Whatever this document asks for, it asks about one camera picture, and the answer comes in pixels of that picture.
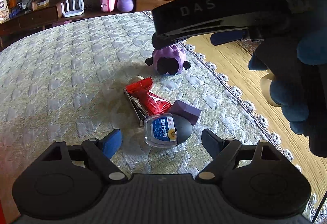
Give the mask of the blue gloved right hand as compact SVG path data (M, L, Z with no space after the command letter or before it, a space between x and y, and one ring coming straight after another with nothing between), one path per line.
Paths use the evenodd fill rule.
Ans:
M290 124L306 137L326 134L326 28L276 32L257 47L248 67L295 85L305 98L304 115Z

